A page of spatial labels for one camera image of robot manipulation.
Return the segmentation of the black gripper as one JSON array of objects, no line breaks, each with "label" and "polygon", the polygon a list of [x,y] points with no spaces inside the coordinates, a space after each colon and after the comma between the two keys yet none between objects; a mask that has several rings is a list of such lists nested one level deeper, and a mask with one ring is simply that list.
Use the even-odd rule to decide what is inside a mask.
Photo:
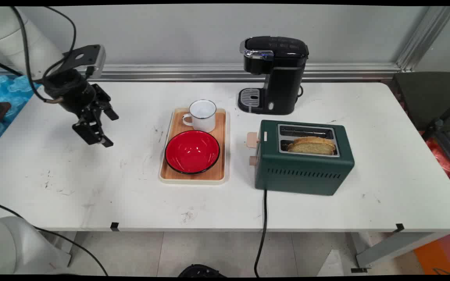
[{"label": "black gripper", "polygon": [[59,103],[66,111],[79,114],[73,130],[88,144],[101,144],[108,148],[114,143],[104,134],[101,115],[112,121],[119,116],[111,106],[110,96],[98,85],[89,82],[76,69],[68,69],[43,79],[45,92],[53,99],[62,98]]}]

